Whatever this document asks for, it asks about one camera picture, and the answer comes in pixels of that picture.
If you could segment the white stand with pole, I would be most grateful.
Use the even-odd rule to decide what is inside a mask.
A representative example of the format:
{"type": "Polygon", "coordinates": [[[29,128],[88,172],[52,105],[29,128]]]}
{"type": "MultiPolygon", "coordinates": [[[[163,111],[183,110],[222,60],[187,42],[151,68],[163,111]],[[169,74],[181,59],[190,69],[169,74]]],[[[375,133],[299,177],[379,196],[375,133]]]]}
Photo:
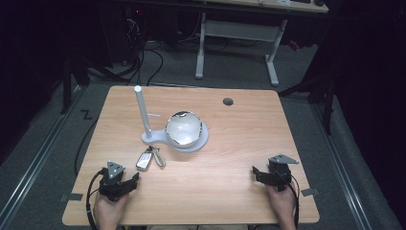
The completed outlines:
{"type": "Polygon", "coordinates": [[[200,139],[191,147],[181,149],[176,147],[167,137],[165,129],[160,130],[153,130],[149,125],[148,120],[148,113],[146,108],[146,103],[144,100],[143,88],[140,85],[136,85],[134,87],[134,92],[136,95],[138,107],[140,110],[142,122],[144,125],[145,132],[142,134],[141,138],[142,141],[146,144],[156,144],[156,143],[163,143],[169,146],[173,150],[177,150],[179,152],[196,152],[201,150],[209,139],[209,131],[206,124],[203,123],[202,133],[200,139]]]}

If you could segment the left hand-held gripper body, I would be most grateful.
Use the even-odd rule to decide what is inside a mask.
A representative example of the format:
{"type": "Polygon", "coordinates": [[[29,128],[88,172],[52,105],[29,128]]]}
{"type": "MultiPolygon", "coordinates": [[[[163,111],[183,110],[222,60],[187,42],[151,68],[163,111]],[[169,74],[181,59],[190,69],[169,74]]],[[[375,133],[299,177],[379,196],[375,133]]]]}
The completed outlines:
{"type": "Polygon", "coordinates": [[[99,192],[110,201],[116,202],[127,194],[125,185],[122,183],[124,166],[112,161],[106,163],[100,181],[99,192]]]}

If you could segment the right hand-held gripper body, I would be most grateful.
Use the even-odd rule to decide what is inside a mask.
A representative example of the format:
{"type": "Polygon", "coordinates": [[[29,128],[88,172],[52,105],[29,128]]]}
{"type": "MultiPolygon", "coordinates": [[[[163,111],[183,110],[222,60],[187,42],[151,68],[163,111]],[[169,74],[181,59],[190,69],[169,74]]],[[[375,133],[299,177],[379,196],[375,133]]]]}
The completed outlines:
{"type": "Polygon", "coordinates": [[[271,185],[278,192],[291,188],[292,174],[289,164],[298,164],[299,161],[284,154],[279,154],[268,159],[268,171],[271,174],[271,185]]]}

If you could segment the person's right hand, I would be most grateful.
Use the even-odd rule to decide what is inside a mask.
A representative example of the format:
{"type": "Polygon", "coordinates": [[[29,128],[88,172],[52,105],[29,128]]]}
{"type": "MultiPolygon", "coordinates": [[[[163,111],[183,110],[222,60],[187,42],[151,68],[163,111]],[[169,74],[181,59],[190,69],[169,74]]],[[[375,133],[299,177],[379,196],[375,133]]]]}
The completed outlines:
{"type": "Polygon", "coordinates": [[[294,220],[295,196],[289,189],[278,191],[277,187],[265,186],[281,230],[296,230],[294,220]]]}

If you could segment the person's left hand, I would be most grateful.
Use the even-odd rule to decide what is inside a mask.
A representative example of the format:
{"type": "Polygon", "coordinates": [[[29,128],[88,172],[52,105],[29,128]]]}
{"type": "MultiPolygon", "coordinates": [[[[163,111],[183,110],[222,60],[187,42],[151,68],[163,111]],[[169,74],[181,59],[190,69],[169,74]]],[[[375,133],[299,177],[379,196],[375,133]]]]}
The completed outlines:
{"type": "Polygon", "coordinates": [[[118,201],[109,200],[97,193],[94,203],[94,219],[99,230],[116,230],[124,215],[129,195],[123,195],[118,201]]]}

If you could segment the metal floor rail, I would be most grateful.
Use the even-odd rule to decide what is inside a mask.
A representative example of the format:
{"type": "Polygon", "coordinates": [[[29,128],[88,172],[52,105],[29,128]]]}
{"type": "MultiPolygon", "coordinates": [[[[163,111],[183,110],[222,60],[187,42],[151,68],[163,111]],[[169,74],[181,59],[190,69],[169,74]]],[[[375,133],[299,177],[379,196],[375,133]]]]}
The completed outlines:
{"type": "Polygon", "coordinates": [[[72,107],[85,86],[75,86],[72,101],[62,104],[59,88],[51,101],[34,116],[29,128],[0,166],[0,230],[6,230],[52,152],[72,107]]]}
{"type": "Polygon", "coordinates": [[[336,173],[336,177],[340,183],[347,204],[350,207],[350,211],[358,226],[359,230],[372,230],[371,223],[366,215],[364,207],[361,203],[358,193],[356,192],[348,172],[343,164],[343,161],[339,155],[339,151],[335,146],[333,138],[326,132],[323,123],[322,109],[319,105],[312,105],[310,107],[319,129],[322,131],[323,137],[327,143],[328,155],[332,162],[333,169],[336,173]]]}

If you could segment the white frame wooden desk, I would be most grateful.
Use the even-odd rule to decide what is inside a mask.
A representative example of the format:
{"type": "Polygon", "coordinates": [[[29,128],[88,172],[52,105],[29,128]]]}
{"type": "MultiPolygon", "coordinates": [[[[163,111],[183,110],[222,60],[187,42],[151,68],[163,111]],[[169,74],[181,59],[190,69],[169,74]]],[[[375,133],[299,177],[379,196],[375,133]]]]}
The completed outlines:
{"type": "MultiPolygon", "coordinates": [[[[328,7],[322,0],[202,0],[204,7],[224,4],[225,6],[253,7],[255,10],[276,10],[277,12],[328,13],[328,7]]],[[[268,26],[249,22],[232,22],[220,19],[207,19],[201,13],[199,50],[196,60],[195,77],[204,76],[205,40],[207,36],[235,38],[243,40],[270,42],[270,52],[264,56],[270,83],[279,85],[274,58],[280,46],[287,24],[287,17],[281,19],[278,26],[268,26]]]]}

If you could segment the black metal stand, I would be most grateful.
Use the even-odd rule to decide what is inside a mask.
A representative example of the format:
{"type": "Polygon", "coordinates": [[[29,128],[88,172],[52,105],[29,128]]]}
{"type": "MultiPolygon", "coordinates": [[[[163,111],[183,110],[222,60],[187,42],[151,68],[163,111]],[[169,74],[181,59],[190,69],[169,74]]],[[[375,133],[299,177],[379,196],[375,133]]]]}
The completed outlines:
{"type": "Polygon", "coordinates": [[[73,103],[72,79],[75,79],[79,86],[87,86],[90,83],[90,78],[87,74],[87,67],[81,56],[76,54],[69,54],[63,62],[62,114],[66,114],[73,103]]]}
{"type": "Polygon", "coordinates": [[[309,80],[304,80],[292,87],[289,87],[282,92],[279,92],[280,97],[286,97],[295,92],[308,91],[307,101],[310,104],[324,105],[324,110],[322,114],[322,126],[327,133],[331,134],[330,120],[331,114],[333,112],[332,104],[334,97],[334,84],[336,77],[334,75],[324,75],[315,77],[309,80]]]}

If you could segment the silver car key fob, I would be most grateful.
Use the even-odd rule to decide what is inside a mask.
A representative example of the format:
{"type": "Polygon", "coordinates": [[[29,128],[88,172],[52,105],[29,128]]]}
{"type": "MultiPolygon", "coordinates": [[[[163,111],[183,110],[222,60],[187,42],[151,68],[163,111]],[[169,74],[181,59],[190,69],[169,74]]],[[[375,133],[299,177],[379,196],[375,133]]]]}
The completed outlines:
{"type": "Polygon", "coordinates": [[[143,152],[140,155],[140,157],[139,157],[139,159],[138,159],[138,161],[136,163],[136,168],[139,171],[147,170],[148,167],[149,167],[151,158],[152,158],[152,153],[151,152],[143,152]]]}

